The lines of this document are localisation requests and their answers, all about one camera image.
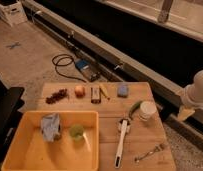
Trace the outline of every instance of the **small orange object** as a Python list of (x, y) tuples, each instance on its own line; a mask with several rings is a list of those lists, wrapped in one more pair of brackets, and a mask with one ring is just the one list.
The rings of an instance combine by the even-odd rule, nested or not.
[(76, 97), (80, 98), (85, 96), (85, 88), (82, 85), (76, 86), (74, 91), (75, 91)]

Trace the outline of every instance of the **blue sponge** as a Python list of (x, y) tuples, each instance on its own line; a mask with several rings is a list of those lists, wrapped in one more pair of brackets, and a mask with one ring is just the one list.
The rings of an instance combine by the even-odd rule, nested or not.
[(127, 97), (128, 96), (128, 86), (127, 84), (119, 84), (117, 89), (118, 97)]

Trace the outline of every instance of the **gray cloth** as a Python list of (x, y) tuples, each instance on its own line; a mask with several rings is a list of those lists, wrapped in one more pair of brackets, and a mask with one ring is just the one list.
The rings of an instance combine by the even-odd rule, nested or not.
[(41, 130), (45, 141), (53, 142), (60, 135), (60, 117), (53, 113), (42, 117)]

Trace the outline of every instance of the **small box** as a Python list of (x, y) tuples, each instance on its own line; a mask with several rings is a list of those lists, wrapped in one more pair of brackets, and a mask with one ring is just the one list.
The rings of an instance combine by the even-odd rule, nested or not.
[(11, 27), (27, 21), (27, 16), (19, 1), (7, 6), (0, 4), (0, 18)]

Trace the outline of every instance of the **yellow object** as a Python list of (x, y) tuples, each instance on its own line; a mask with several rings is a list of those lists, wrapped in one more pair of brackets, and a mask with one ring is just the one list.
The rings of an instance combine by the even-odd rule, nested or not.
[[(40, 129), (41, 118), (58, 113), (62, 138), (45, 142)], [(74, 142), (69, 128), (84, 126), (84, 141)], [(2, 171), (64, 170), (96, 171), (99, 163), (99, 119), (92, 111), (31, 111), (26, 112), (8, 150)]]
[(99, 87), (100, 87), (100, 90), (101, 90), (102, 94), (103, 94), (108, 100), (110, 100), (109, 93), (107, 92), (107, 89), (106, 89), (106, 87), (104, 86), (104, 84), (100, 83), (100, 84), (99, 84)]
[(181, 106), (178, 113), (178, 120), (184, 121), (189, 116), (193, 115), (195, 113), (195, 110), (192, 108), (186, 108), (185, 106)]

